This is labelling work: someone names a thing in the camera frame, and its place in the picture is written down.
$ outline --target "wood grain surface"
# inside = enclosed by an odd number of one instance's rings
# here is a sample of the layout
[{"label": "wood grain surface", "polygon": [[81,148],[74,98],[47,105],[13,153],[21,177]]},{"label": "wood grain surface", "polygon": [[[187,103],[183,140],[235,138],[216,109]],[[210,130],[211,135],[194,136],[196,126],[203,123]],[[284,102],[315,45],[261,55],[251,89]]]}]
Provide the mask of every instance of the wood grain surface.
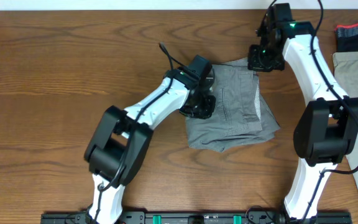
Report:
[{"label": "wood grain surface", "polygon": [[[0,223],[39,223],[44,211],[75,211],[93,198],[83,153],[103,111],[132,105],[169,68],[158,48],[183,63],[246,57],[264,11],[0,12]],[[320,45],[331,69],[337,24],[358,11],[326,11]],[[293,11],[316,25],[319,11]],[[171,114],[155,130],[123,204],[150,211],[280,208],[298,157],[293,130],[305,108],[288,66],[261,73],[260,90],[281,130],[276,138],[225,153],[190,149],[185,118]],[[340,169],[348,169],[344,161]],[[333,174],[320,210],[348,210],[358,223],[353,176]]]}]

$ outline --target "white wall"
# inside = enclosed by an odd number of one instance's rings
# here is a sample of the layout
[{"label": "white wall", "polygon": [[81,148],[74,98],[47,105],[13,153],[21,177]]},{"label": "white wall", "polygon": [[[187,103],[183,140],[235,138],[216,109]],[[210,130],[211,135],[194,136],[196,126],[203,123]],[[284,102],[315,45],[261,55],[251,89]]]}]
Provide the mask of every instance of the white wall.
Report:
[{"label": "white wall", "polygon": [[[0,10],[266,9],[272,0],[0,0]],[[317,9],[317,0],[279,0]],[[323,0],[326,9],[358,9],[358,0]]]}]

